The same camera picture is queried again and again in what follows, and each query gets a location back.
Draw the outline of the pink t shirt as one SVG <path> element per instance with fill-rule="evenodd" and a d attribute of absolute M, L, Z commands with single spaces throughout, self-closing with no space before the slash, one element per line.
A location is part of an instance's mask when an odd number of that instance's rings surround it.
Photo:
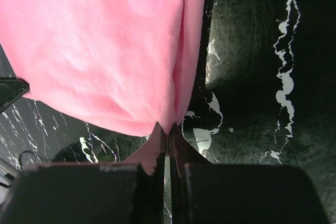
<path fill-rule="evenodd" d="M 146 136 L 181 123 L 204 0 L 1 0 L 1 46 L 29 99 Z"/>

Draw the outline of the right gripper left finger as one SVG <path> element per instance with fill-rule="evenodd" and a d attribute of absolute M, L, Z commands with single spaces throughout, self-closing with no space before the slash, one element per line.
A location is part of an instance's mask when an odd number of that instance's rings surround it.
<path fill-rule="evenodd" d="M 1 205 L 1 223 L 163 223 L 165 138 L 156 124 L 124 162 L 24 170 Z"/>

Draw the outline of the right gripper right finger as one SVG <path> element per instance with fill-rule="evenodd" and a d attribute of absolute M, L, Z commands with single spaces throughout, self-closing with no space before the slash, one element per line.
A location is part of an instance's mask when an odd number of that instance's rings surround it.
<path fill-rule="evenodd" d="M 288 165 L 212 164 L 174 125 L 167 138 L 173 223 L 328 223 L 316 189 Z"/>

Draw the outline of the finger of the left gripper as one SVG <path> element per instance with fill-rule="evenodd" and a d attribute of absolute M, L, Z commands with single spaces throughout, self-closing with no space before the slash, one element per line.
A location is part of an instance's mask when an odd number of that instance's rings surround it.
<path fill-rule="evenodd" d="M 29 91 L 29 84 L 22 79 L 1 77 L 1 113 Z"/>

